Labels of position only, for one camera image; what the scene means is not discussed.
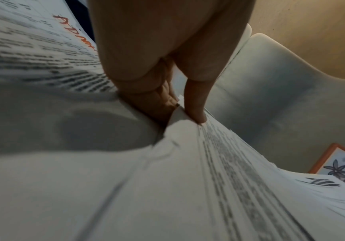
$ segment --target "hand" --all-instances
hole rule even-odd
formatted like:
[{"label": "hand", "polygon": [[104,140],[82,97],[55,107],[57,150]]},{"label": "hand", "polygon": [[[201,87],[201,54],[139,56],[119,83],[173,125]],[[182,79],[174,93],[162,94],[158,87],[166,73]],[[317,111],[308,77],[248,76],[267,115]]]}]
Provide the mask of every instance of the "hand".
[{"label": "hand", "polygon": [[187,114],[204,105],[249,20],[254,0],[89,0],[99,57],[121,97],[166,124],[177,107],[174,64],[188,77]]}]

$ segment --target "flower print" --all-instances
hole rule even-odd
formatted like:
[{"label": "flower print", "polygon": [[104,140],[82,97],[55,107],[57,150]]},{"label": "flower print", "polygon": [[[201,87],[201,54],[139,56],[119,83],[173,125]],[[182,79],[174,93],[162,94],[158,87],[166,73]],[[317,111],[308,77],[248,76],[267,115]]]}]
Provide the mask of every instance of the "flower print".
[{"label": "flower print", "polygon": [[325,169],[331,170],[328,175],[333,175],[339,179],[345,180],[345,171],[343,170],[345,168],[345,165],[338,166],[338,161],[334,160],[332,166],[324,166]]}]

